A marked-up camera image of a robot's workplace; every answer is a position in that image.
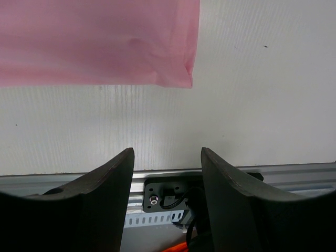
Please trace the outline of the pink t shirt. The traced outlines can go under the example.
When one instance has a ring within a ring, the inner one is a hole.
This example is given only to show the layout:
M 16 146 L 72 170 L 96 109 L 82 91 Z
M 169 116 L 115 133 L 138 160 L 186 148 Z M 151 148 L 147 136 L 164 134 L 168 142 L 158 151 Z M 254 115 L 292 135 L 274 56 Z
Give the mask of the pink t shirt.
M 199 1 L 1 1 L 1 86 L 191 88 Z

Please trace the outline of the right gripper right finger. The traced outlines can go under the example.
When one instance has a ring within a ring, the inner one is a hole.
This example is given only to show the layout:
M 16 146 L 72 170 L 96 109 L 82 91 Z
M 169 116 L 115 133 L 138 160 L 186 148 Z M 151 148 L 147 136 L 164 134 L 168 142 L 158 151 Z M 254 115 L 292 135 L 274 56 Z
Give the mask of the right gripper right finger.
M 335 251 L 335 192 L 306 197 L 270 186 L 201 151 L 216 251 Z

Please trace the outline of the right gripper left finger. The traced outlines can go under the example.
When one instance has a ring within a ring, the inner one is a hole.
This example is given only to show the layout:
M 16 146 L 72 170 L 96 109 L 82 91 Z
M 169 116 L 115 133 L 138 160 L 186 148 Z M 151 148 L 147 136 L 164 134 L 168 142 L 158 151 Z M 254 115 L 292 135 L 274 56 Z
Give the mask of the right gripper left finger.
M 1 251 L 119 251 L 134 168 L 127 148 L 41 195 L 1 194 Z

